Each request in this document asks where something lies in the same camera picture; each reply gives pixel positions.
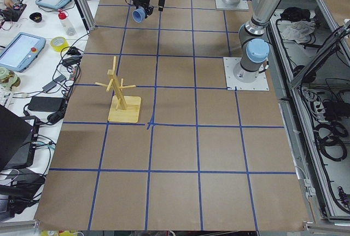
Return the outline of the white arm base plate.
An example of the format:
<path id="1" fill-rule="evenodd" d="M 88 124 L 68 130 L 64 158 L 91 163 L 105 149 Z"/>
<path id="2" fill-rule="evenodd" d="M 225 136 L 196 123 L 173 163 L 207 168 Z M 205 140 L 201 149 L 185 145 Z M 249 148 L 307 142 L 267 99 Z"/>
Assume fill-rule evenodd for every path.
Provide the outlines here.
<path id="1" fill-rule="evenodd" d="M 269 91 L 263 65 L 258 71 L 248 72 L 241 67 L 240 57 L 224 57 L 223 63 L 228 90 Z"/>
<path id="2" fill-rule="evenodd" d="M 216 10 L 248 11 L 249 6 L 244 0 L 215 0 Z"/>

